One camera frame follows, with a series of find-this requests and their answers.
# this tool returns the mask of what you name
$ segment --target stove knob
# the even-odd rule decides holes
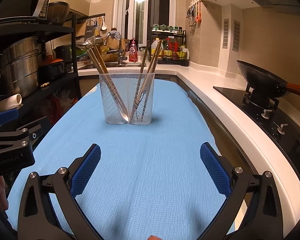
[[[278,133],[285,135],[285,132],[283,131],[284,127],[288,126],[287,123],[282,124],[280,127],[277,128]]]
[[[269,119],[269,116],[271,115],[271,113],[272,113],[272,110],[267,110],[267,109],[265,109],[264,111],[263,111],[263,114],[261,114],[261,116],[264,118],[264,119]]]

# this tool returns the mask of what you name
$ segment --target gas stove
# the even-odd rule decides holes
[[[275,143],[300,180],[300,127],[280,108],[247,85],[246,91],[213,87],[248,115]]]

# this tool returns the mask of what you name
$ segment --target black glass cooktop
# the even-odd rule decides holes
[[[261,114],[264,109],[246,100],[246,91],[213,87],[224,95],[245,114],[247,114],[277,145],[280,151],[289,161],[300,180],[300,127],[280,108],[270,114],[269,119],[264,119]],[[282,124],[288,124],[283,128],[284,135],[278,132]]]

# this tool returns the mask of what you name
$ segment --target white countertop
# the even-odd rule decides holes
[[[139,68],[111,68],[139,70]],[[259,174],[271,171],[278,188],[284,220],[284,236],[300,219],[300,181],[294,170],[271,139],[246,114],[213,86],[245,90],[247,83],[240,75],[228,75],[217,68],[157,65],[157,74],[178,76],[213,111],[242,147]],[[98,75],[96,69],[79,70],[79,76]]]

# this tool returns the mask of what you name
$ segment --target human hand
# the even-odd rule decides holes
[[[5,182],[3,176],[0,176],[0,211],[6,211],[9,208],[8,200],[5,195]]]
[[[162,240],[161,238],[158,238],[158,237],[156,237],[156,236],[150,236],[149,238],[148,238],[148,240]]]

